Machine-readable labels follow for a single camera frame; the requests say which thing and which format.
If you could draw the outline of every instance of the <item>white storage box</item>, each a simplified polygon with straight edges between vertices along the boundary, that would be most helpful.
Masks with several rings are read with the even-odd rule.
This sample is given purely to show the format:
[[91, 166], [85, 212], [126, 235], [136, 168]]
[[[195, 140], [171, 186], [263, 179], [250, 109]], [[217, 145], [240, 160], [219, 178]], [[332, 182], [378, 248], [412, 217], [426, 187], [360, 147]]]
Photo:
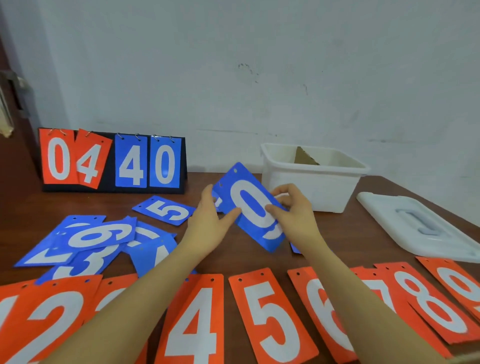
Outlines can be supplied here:
[[295, 164], [298, 146], [261, 144], [264, 157], [262, 185], [269, 191], [294, 183], [312, 203], [314, 211], [343, 212], [361, 176], [370, 167], [331, 148], [301, 146], [320, 164]]

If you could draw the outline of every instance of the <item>wall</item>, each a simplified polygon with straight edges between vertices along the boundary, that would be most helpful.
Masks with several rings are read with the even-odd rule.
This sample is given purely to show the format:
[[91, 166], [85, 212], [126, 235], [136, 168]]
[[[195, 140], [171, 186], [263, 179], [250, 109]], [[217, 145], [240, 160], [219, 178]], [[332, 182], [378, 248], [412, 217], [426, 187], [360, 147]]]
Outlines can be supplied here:
[[331, 146], [480, 225], [480, 2], [24, 1], [0, 32], [44, 126], [184, 135], [190, 170]]

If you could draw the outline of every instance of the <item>person's left hand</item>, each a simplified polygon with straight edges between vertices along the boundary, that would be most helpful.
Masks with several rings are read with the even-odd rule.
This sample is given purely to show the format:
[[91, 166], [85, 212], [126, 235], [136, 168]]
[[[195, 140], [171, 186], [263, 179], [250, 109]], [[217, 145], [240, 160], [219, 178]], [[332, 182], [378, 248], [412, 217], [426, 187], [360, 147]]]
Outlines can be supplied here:
[[181, 241], [181, 244], [187, 243], [189, 249], [198, 251], [203, 256], [207, 256], [220, 244], [241, 213], [241, 209], [237, 207], [219, 219], [213, 202], [212, 187], [209, 184], [202, 191], [200, 203], [188, 219], [188, 228]]

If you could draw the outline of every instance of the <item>person's left arm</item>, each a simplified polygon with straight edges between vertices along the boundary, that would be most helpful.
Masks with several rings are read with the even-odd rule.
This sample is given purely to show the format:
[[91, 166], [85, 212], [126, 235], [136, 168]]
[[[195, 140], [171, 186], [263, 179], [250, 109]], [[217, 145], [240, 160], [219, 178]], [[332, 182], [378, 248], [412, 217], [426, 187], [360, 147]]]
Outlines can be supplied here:
[[42, 364], [131, 364], [189, 273], [222, 241], [240, 214], [218, 219], [212, 185], [188, 220], [182, 241], [164, 260], [105, 306]]

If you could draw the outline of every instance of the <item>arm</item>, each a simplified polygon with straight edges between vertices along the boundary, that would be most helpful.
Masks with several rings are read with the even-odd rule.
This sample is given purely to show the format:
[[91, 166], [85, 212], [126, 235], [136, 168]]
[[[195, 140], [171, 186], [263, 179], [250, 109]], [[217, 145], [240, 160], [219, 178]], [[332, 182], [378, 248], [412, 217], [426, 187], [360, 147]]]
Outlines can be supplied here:
[[312, 206], [293, 184], [273, 195], [290, 208], [268, 205], [286, 236], [312, 265], [362, 363], [446, 363], [446, 360], [372, 292], [328, 248]]
[[70, 336], [42, 364], [134, 363], [180, 285], [220, 244], [239, 214], [237, 208], [219, 220], [212, 185], [208, 185], [178, 247]]

